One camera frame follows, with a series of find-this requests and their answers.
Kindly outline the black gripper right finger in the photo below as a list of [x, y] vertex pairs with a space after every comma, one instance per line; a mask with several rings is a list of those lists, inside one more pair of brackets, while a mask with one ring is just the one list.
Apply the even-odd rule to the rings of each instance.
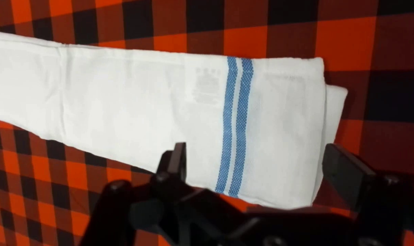
[[322, 172], [325, 180], [353, 210], [359, 210], [373, 191], [399, 183], [398, 176], [376, 172], [359, 157], [335, 143], [325, 146]]

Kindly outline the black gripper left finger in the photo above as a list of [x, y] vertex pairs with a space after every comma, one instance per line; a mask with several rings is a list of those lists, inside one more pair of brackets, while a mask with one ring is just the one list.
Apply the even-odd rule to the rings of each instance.
[[187, 172], [186, 143], [176, 142], [172, 150], [161, 154], [156, 173], [161, 177], [169, 176], [184, 181]]

